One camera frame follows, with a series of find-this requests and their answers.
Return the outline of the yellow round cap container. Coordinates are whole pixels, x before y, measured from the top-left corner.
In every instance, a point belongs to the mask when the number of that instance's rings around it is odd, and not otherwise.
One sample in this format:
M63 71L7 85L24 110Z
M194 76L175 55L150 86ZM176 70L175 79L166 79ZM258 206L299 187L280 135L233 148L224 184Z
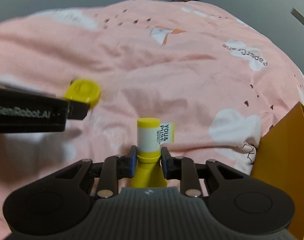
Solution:
M89 79L74 79L63 98L86 103L92 109L98 104L100 95L101 89L96 82Z

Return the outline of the yellow squeeze tube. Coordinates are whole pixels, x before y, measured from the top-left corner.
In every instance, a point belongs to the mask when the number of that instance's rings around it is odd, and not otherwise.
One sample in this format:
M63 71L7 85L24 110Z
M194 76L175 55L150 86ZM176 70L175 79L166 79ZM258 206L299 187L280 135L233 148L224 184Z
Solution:
M158 118L137 119L137 164L131 186L166 187L160 157L161 146L174 142L175 125Z

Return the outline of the pink patterned bed cover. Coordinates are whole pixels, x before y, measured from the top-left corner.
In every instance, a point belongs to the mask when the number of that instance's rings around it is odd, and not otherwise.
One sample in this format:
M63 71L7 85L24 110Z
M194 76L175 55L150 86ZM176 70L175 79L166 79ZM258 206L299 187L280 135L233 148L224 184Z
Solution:
M249 173L260 137L304 105L295 63L215 5L130 0L0 23L0 82L63 96L74 79L101 89L83 121L61 133L0 134L0 239L12 191L80 159L127 153L138 118L175 124L173 155Z

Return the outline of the orange cardboard box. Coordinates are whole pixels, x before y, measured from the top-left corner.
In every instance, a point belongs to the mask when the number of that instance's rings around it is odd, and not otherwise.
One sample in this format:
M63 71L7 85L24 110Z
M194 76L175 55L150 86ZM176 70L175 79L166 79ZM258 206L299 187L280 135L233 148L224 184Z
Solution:
M290 195L295 214L288 228L304 239L304 106L297 103L269 132L257 149L251 176Z

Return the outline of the grey wall strip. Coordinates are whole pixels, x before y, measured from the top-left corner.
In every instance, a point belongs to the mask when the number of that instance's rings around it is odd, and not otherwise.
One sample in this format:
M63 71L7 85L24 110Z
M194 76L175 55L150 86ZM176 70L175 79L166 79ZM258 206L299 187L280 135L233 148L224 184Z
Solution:
M292 8L291 14L304 26L304 16L295 8Z

